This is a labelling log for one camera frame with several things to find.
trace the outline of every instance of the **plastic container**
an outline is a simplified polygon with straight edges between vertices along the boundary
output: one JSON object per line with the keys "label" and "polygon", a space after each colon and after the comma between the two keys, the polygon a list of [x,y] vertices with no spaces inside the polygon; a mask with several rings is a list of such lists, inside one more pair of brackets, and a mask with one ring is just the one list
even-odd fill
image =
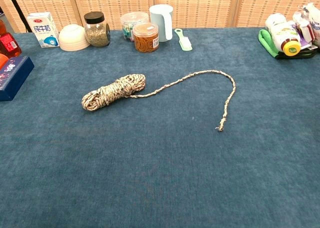
{"label": "plastic container", "polygon": [[122,31],[126,40],[134,41],[133,27],[136,24],[149,22],[149,15],[144,12],[131,12],[121,16]]}
{"label": "plastic container", "polygon": [[273,43],[287,56],[297,55],[301,50],[300,36],[282,14],[272,14],[265,22],[265,28],[272,36]]}
{"label": "plastic container", "polygon": [[320,10],[317,9],[313,3],[307,4],[303,9],[306,18],[308,18],[313,28],[315,36],[313,43],[320,47]]}
{"label": "plastic container", "polygon": [[102,12],[85,14],[84,31],[87,41],[95,47],[104,47],[110,43],[110,28]]}
{"label": "plastic container", "polygon": [[159,47],[159,29],[156,24],[142,23],[133,27],[135,49],[142,53],[150,53]]}
{"label": "plastic container", "polygon": [[292,19],[295,22],[295,25],[297,26],[297,28],[301,31],[302,36],[307,43],[310,43],[313,40],[315,40],[315,34],[313,31],[313,28],[309,20],[304,19],[302,17],[301,12],[295,12],[292,16]]}

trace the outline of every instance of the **white cup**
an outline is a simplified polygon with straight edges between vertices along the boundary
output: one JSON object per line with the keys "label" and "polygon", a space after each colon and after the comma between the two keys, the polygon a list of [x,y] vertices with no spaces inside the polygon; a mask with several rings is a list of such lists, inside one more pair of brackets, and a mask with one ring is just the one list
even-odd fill
{"label": "white cup", "polygon": [[159,28],[159,42],[172,39],[173,10],[173,7],[167,4],[158,4],[149,8],[151,23],[157,24]]}

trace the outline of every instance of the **braided rope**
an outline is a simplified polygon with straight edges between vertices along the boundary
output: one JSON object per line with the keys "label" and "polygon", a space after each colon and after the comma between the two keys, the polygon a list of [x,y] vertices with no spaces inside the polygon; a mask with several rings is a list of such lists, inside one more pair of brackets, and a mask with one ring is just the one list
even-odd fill
{"label": "braided rope", "polygon": [[124,76],[124,77],[117,79],[112,84],[109,84],[107,86],[102,86],[99,89],[93,90],[90,93],[84,95],[84,97],[82,98],[82,107],[85,110],[93,111],[93,110],[97,110],[103,106],[109,105],[114,100],[119,99],[119,98],[146,98],[146,97],[150,97],[152,95],[155,95],[155,94],[161,92],[163,89],[166,89],[172,85],[180,83],[190,77],[193,77],[193,76],[199,75],[199,74],[206,74],[206,73],[214,73],[214,74],[224,75],[228,79],[230,79],[230,81],[232,82],[232,91],[224,103],[224,110],[223,110],[224,112],[222,115],[222,119],[220,121],[219,127],[215,128],[218,131],[223,131],[224,124],[227,120],[227,115],[228,115],[228,105],[229,105],[230,99],[232,98],[233,94],[236,91],[236,83],[235,83],[234,79],[229,74],[226,74],[225,72],[222,72],[219,70],[203,70],[203,71],[194,72],[194,73],[191,73],[191,74],[184,76],[181,79],[178,79],[175,82],[163,85],[161,88],[156,89],[151,93],[139,94],[139,95],[132,95],[132,93],[144,89],[144,87],[146,86],[146,77],[143,74],[130,74],[130,75],[127,75],[127,76]]}

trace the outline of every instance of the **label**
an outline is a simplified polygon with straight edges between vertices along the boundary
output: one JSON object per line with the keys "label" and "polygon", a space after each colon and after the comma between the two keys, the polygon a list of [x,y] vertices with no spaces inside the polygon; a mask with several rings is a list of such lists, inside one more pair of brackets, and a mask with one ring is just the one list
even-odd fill
{"label": "label", "polygon": [[16,49],[18,47],[14,41],[11,41],[10,44],[14,49]]}
{"label": "label", "polygon": [[36,25],[33,27],[35,32],[45,33],[51,31],[50,25]]}
{"label": "label", "polygon": [[297,50],[296,50],[295,48],[289,48],[289,52],[292,53],[292,54],[294,54],[294,53],[297,52]]}
{"label": "label", "polygon": [[16,49],[17,48],[17,45],[15,44],[14,40],[12,39],[11,35],[10,34],[6,34],[6,35],[3,35],[1,38],[0,38],[0,42],[3,44],[3,46],[5,47],[5,49],[8,51],[8,52],[11,52],[12,50]]}
{"label": "label", "polygon": [[158,47],[158,45],[159,45],[159,36],[153,40],[153,48]]}

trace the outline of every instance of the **white bowl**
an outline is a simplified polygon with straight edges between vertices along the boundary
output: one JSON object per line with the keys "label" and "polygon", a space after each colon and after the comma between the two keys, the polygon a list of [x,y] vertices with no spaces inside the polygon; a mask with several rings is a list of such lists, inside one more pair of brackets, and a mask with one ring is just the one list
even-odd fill
{"label": "white bowl", "polygon": [[59,34],[60,48],[65,51],[77,51],[88,47],[84,27],[77,24],[65,26]]}

